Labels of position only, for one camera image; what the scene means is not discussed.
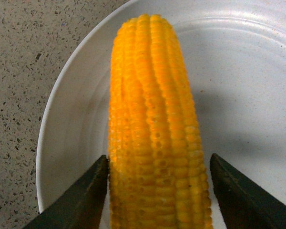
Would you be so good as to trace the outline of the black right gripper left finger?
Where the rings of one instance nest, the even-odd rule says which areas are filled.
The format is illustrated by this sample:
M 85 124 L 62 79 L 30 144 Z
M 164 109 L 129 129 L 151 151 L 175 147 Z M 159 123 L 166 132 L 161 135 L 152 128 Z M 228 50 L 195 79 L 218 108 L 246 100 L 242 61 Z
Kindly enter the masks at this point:
M 46 208 L 26 229 L 97 229 L 107 194 L 109 163 L 105 155 Z

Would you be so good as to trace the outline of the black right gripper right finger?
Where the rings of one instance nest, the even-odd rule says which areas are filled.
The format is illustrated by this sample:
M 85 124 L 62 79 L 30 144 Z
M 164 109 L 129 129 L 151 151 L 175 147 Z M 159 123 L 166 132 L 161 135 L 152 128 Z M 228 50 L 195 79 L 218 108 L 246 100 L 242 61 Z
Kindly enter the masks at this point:
M 211 156 L 210 172 L 228 229 L 286 229 L 286 205 L 218 154 Z

